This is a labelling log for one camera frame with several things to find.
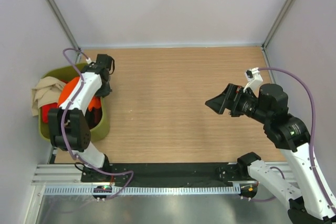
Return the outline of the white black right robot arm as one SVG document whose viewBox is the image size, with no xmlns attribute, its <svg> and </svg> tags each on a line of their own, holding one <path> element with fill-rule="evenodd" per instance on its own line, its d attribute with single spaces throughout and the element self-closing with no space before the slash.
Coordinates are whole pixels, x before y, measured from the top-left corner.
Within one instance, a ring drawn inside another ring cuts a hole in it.
<svg viewBox="0 0 336 224">
<path fill-rule="evenodd" d="M 251 88 L 228 84 L 205 102 L 216 114 L 245 115 L 263 125 L 266 137 L 285 157 L 298 184 L 293 187 L 254 152 L 238 158 L 243 174 L 262 183 L 285 207 L 292 223 L 335 223 L 335 198 L 327 200 L 313 174 L 314 156 L 309 153 L 311 134 L 305 123 L 288 112 L 288 95 L 277 84 L 263 84 L 259 94 Z"/>
</svg>

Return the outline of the orange t shirt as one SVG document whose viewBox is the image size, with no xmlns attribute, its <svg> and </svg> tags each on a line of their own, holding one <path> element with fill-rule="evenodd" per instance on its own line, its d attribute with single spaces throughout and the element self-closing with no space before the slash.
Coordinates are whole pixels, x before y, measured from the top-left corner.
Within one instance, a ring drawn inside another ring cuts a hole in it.
<svg viewBox="0 0 336 224">
<path fill-rule="evenodd" d="M 66 83 L 59 96 L 57 107 L 60 107 L 60 105 L 62 105 L 66 101 L 66 99 L 69 98 L 73 89 L 76 87 L 79 78 L 80 77 L 77 76 L 73 78 L 71 81 Z M 101 108 L 101 99 L 99 97 L 94 96 L 88 105 L 88 110 L 92 111 L 93 109 L 100 109 L 100 108 Z"/>
</svg>

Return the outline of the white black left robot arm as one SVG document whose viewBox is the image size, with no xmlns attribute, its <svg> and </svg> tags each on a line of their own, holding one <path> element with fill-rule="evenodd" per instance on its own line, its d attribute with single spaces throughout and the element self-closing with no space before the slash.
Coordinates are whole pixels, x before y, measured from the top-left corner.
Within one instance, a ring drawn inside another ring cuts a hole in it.
<svg viewBox="0 0 336 224">
<path fill-rule="evenodd" d="M 79 80 L 64 102 L 48 112 L 50 142 L 53 147 L 68 152 L 73 160 L 81 161 L 90 170 L 111 175 L 106 154 L 91 142 L 85 115 L 92 98 L 104 98 L 111 93 L 110 76 L 115 70 L 114 59 L 106 54 L 98 54 L 96 61 L 86 57 L 86 62 L 81 70 L 71 63 Z"/>
</svg>

